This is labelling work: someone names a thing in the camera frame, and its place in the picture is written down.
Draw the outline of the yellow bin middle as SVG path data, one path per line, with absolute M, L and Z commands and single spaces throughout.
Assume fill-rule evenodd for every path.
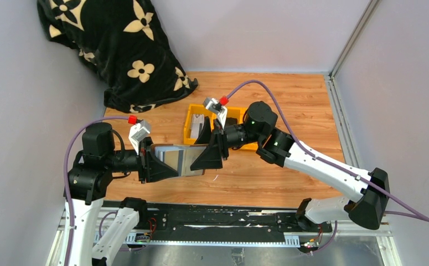
M 238 124 L 243 123 L 244 115 L 247 108 L 227 107 L 227 109 L 228 109 L 227 117 L 236 117 L 238 119 Z

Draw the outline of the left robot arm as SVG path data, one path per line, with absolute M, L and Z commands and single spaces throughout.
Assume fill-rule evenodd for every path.
M 64 163 L 64 196 L 66 221 L 60 265 L 111 265 L 133 229 L 146 229 L 148 243 L 163 221 L 148 211 L 140 198 L 121 201 L 109 228 L 97 237 L 97 219 L 107 188 L 116 172 L 137 172 L 142 183 L 158 182 L 177 176 L 177 171 L 157 159 L 150 151 L 150 127 L 135 117 L 131 123 L 130 141 L 133 149 L 115 149 L 120 135 L 107 119 L 98 119 L 77 132 L 82 149 L 73 163 Z

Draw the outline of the black floral blanket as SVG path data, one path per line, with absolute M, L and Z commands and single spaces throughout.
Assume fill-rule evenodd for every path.
M 141 113 L 198 87 L 175 57 L 151 1 L 37 1 L 47 40 L 78 54 L 106 85 L 104 105 Z

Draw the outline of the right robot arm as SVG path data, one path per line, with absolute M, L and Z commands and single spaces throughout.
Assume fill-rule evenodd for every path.
M 330 158 L 276 127 L 277 114 L 263 101 L 252 103 L 243 122 L 226 126 L 227 108 L 214 98 L 204 107 L 216 115 L 205 150 L 190 165 L 192 171 L 220 169 L 229 149 L 256 143 L 262 160 L 306 173 L 340 191 L 342 197 L 304 199 L 296 212 L 296 225 L 310 231 L 317 224 L 347 220 L 370 230 L 380 227 L 389 201 L 388 174 L 356 168 Z

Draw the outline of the brown leather card holder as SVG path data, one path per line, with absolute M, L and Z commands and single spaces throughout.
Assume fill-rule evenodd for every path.
M 207 145 L 152 145 L 157 159 L 177 171 L 178 177 L 202 176 L 204 170 L 191 170 L 192 163 Z

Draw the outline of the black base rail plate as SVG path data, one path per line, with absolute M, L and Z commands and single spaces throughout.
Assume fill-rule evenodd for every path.
M 152 243 L 288 244 L 291 237 L 330 233 L 332 225 L 305 226 L 296 209 L 148 203 L 138 233 L 152 233 Z

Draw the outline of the aluminium frame post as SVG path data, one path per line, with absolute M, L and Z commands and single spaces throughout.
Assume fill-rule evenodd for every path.
M 357 24 L 355 25 L 351 35 L 349 36 L 345 46 L 343 47 L 342 51 L 339 54 L 338 59 L 334 63 L 332 69 L 329 72 L 329 77 L 331 79 L 334 79 L 337 74 L 340 72 L 342 66 L 344 65 L 348 55 L 354 48 L 356 42 L 358 41 L 358 38 L 361 36 L 362 32 L 364 31 L 366 25 L 368 24 L 369 20 L 375 13 L 375 10 L 379 6 L 381 0 L 370 0 L 362 15 L 360 16 Z

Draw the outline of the yellow bin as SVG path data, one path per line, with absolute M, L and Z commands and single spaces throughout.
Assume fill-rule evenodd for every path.
M 205 124 L 205 118 L 214 114 L 207 110 L 202 104 L 189 104 L 183 129 L 183 144 L 192 145 L 201 136 Z
M 227 107 L 227 109 L 228 109 L 227 117 L 236 117 L 238 119 L 238 124 L 243 123 L 244 115 L 247 108 Z

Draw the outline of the silver cards pile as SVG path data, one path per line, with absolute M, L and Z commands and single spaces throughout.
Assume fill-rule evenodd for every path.
M 203 114 L 193 114 L 190 122 L 190 138 L 197 139 L 204 123 Z

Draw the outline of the yellow bin left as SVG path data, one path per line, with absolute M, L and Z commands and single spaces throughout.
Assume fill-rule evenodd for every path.
M 189 104 L 183 129 L 183 144 L 192 145 L 201 136 L 205 124 L 205 118 L 214 114 L 207 110 L 202 104 Z

